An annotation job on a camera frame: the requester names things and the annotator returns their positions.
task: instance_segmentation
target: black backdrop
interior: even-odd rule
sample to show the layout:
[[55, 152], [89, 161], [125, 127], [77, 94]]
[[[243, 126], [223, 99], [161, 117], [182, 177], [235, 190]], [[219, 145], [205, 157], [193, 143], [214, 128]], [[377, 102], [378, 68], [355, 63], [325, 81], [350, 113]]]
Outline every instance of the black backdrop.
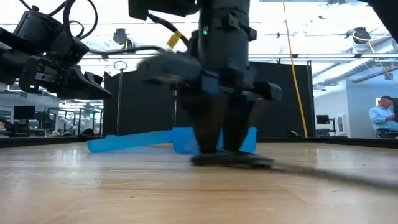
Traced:
[[[135, 72], [123, 75], [120, 134], [164, 131], [173, 128], [174, 99], [166, 88], [144, 85]], [[104, 135], [116, 134], [119, 75], [105, 79], [105, 88], [113, 97], [104, 101]]]
[[[257, 68], [258, 77], [276, 83], [282, 88], [282, 101], [258, 102], [255, 110], [259, 117], [254, 123], [258, 138], [286, 137], [289, 131], [302, 136], [303, 126], [299, 101], [294, 88], [291, 65], [251, 62]], [[312, 79], [309, 66], [295, 65], [298, 88], [307, 124], [309, 137], [315, 136], [313, 113]], [[147, 86], [134, 78], [134, 72], [123, 75], [121, 108], [121, 134], [136, 134], [148, 131], [170, 130], [190, 126], [184, 110], [175, 104], [172, 92], [166, 88]], [[104, 102], [104, 135], [116, 134], [116, 113], [119, 75], [105, 79], [105, 88], [113, 98]]]

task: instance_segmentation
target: metal pole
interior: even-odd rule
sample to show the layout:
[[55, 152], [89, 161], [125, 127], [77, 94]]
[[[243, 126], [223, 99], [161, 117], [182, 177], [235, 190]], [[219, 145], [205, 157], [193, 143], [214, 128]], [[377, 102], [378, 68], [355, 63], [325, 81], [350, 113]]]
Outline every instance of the metal pole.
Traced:
[[173, 91], [174, 110], [173, 110], [173, 128], [177, 125], [177, 91]]
[[99, 117], [99, 135], [102, 136], [102, 114], [104, 110], [101, 110], [101, 116]]
[[73, 113], [73, 125], [75, 125], [76, 122], [76, 113]]
[[79, 125], [77, 127], [77, 135], [80, 134], [81, 108], [79, 108]]
[[120, 71], [119, 75], [119, 91], [118, 91], [118, 114], [116, 117], [116, 135], [120, 135], [120, 119], [121, 119], [121, 103], [122, 103], [122, 91], [123, 91], [123, 71], [127, 68], [127, 63], [123, 61], [117, 61], [113, 67]]
[[65, 118], [65, 121], [63, 122], [63, 133], [65, 133], [65, 129], [67, 128], [67, 112], [65, 112], [65, 115], [63, 116]]
[[43, 111], [42, 122], [40, 122], [40, 129], [44, 129], [44, 127], [45, 127], [45, 110]]
[[118, 115], [116, 117], [116, 135], [120, 135], [120, 115], [122, 103], [122, 88], [123, 88], [123, 69], [120, 70], [119, 75], [119, 92], [118, 92]]
[[93, 134], [92, 134], [92, 136], [94, 136], [94, 123], [95, 123], [95, 111], [93, 111]]

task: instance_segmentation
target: white wall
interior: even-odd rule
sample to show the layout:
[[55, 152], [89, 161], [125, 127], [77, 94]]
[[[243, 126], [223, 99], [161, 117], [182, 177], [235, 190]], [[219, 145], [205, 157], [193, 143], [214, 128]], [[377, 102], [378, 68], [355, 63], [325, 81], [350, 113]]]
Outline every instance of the white wall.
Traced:
[[374, 83], [347, 84], [349, 125], [352, 138], [374, 138], [375, 130], [369, 119], [369, 109], [375, 107], [376, 98], [384, 95], [398, 97], [398, 85], [392, 81], [384, 81], [383, 84], [377, 85]]
[[[339, 82], [338, 86], [327, 86], [326, 91], [324, 92], [315, 92], [314, 93], [314, 110], [315, 115], [329, 115], [330, 119], [336, 119], [336, 129], [338, 129], [337, 117], [343, 114], [348, 115], [348, 101], [347, 101], [347, 91], [346, 91], [346, 82]], [[333, 129], [333, 125], [330, 124], [317, 124], [315, 120], [316, 129]], [[350, 137], [350, 128], [349, 123], [345, 124], [346, 135]]]
[[[338, 86], [326, 87], [325, 92], [314, 93], [315, 115], [329, 115], [337, 121], [337, 116], [347, 114], [345, 127], [349, 138], [374, 138], [369, 110], [375, 107], [376, 98], [384, 95], [397, 98], [398, 84], [385, 80], [383, 76], [361, 83], [342, 81]], [[324, 129], [325, 126], [316, 124], [316, 128]]]

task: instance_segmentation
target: black cable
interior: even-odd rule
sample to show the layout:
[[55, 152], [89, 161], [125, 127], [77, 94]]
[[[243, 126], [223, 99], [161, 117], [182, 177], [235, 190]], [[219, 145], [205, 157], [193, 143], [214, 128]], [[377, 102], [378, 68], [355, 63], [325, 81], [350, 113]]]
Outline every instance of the black cable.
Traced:
[[28, 10], [32, 10], [32, 8], [24, 1], [24, 0], [19, 0]]
[[93, 10], [94, 10], [95, 19], [94, 19], [93, 27], [87, 32], [87, 34], [85, 34], [85, 35], [83, 35], [82, 37], [80, 37], [80, 40], [83, 40], [84, 38], [86, 38], [86, 37], [88, 37], [89, 35], [91, 35], [91, 34], [94, 32], [94, 30], [97, 28], [97, 25], [98, 25], [98, 12], [97, 12], [97, 8], [95, 7], [95, 5], [94, 5], [94, 3], [93, 3], [92, 0], [87, 0], [87, 1], [91, 4], [91, 6], [92, 6], [92, 8], [93, 8]]
[[58, 6], [54, 11], [48, 13], [49, 16], [55, 16], [58, 12], [60, 12], [65, 7], [65, 2]]
[[270, 171], [280, 172], [285, 174], [298, 174], [307, 177], [316, 177], [319, 179], [334, 180], [338, 182], [345, 182], [347, 184], [356, 184], [367, 187], [375, 187], [381, 190], [388, 190], [397, 193], [398, 183], [389, 182], [386, 180], [374, 180], [357, 175], [340, 174], [330, 170], [321, 170], [312, 167], [304, 167], [292, 164], [285, 164], [281, 162], [275, 162], [274, 165], [269, 169]]
[[81, 31], [80, 31], [80, 33], [76, 36], [77, 38], [80, 38], [80, 37], [84, 34], [84, 32], [85, 32], [85, 27], [84, 27], [84, 25], [83, 25], [81, 22], [79, 22], [79, 21], [69, 21], [69, 24], [74, 24], [74, 23], [77, 23], [77, 24], [79, 24], [79, 25], [81, 26]]
[[129, 52], [136, 52], [140, 50], [157, 50], [158, 52], [165, 52], [162, 47], [154, 46], [154, 45], [144, 45], [139, 47], [133, 47], [127, 50], [110, 50], [110, 51], [100, 51], [100, 50], [93, 50], [90, 49], [90, 53], [99, 54], [99, 55], [114, 55], [114, 54], [123, 54]]
[[[66, 0], [65, 1], [65, 8], [63, 10], [63, 15], [62, 15], [62, 20], [63, 20], [63, 28], [65, 30], [65, 32], [67, 33], [67, 36], [69, 36], [69, 38], [73, 38], [72, 36], [72, 32], [70, 31], [70, 21], [69, 21], [69, 14], [70, 14], [70, 10], [72, 9], [73, 4], [75, 3], [76, 0]], [[88, 37], [90, 34], [92, 34], [94, 32], [94, 30], [96, 29], [97, 25], [98, 25], [98, 12], [97, 12], [97, 8], [95, 7], [94, 3], [92, 0], [87, 0], [92, 8], [94, 9], [94, 14], [95, 14], [95, 21], [93, 24], [93, 27], [90, 29], [90, 31], [87, 32], [87, 34], [83, 35], [80, 37], [80, 40], [83, 40], [84, 38]]]
[[[164, 27], [168, 28], [168, 30], [170, 30], [173, 33], [179, 32], [178, 29], [171, 22], [169, 22], [163, 18], [160, 18], [159, 16], [155, 16], [151, 13], [148, 13], [148, 17], [154, 23], [163, 25]], [[185, 46], [187, 46], [187, 47], [189, 46], [189, 40], [184, 35], [181, 35], [180, 39], [185, 44]]]
[[71, 40], [73, 40], [73, 36], [72, 32], [70, 31], [69, 14], [70, 14], [70, 9], [72, 8], [73, 3], [75, 3], [75, 1], [76, 0], [66, 0], [65, 8], [63, 9], [63, 14], [62, 14], [63, 29], [67, 37]]

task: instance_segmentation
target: yellow tag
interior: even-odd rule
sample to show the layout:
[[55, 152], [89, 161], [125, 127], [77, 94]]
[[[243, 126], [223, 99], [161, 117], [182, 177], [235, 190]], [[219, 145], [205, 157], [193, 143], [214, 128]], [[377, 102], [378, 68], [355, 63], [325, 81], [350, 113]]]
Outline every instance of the yellow tag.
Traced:
[[178, 41], [180, 40], [180, 37], [182, 36], [182, 34], [177, 31], [175, 32], [170, 39], [167, 41], [167, 46], [169, 46], [171, 49], [173, 49], [175, 47], [175, 45], [178, 43]]

